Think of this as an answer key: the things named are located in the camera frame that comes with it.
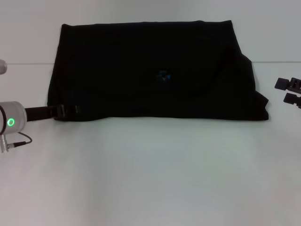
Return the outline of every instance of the black fabric bag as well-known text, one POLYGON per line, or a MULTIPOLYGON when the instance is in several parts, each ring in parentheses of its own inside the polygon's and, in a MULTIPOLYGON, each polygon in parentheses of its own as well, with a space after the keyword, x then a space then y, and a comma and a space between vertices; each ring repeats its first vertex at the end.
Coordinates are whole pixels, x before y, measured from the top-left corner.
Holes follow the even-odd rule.
POLYGON ((267 120, 231 21, 63 24, 48 105, 106 117, 267 120))

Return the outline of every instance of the white wall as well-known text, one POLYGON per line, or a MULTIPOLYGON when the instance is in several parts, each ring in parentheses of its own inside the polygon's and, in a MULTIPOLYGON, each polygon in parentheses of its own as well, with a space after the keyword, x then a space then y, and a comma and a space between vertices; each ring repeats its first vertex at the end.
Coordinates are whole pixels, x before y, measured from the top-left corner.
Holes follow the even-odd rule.
POLYGON ((231 19, 270 120, 28 123, 34 142, 0 155, 0 225, 300 225, 301 112, 274 89, 278 77, 301 77, 301 63, 288 63, 301 62, 300 9, 297 0, 2 0, 1 101, 46 104, 63 23, 231 19), (262 63, 275 61, 287 63, 262 63))

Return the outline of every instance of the black cable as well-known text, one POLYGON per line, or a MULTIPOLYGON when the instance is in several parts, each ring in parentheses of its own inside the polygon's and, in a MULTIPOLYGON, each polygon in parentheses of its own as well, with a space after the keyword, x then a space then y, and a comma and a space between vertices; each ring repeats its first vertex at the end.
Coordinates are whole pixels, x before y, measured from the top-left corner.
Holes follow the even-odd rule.
POLYGON ((26 142, 26 144, 30 144, 32 142, 32 138, 24 133, 18 132, 19 134, 23 135, 24 137, 27 137, 28 139, 30 139, 29 142, 26 142))

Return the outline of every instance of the green light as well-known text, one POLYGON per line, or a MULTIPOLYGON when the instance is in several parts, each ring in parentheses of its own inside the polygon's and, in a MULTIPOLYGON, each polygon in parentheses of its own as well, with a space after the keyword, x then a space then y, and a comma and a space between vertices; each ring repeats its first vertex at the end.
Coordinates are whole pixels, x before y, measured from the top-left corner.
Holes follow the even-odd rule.
POLYGON ((8 120, 8 126, 13 126, 14 123, 15 123, 15 120, 14 120, 13 118, 10 118, 10 119, 8 120))

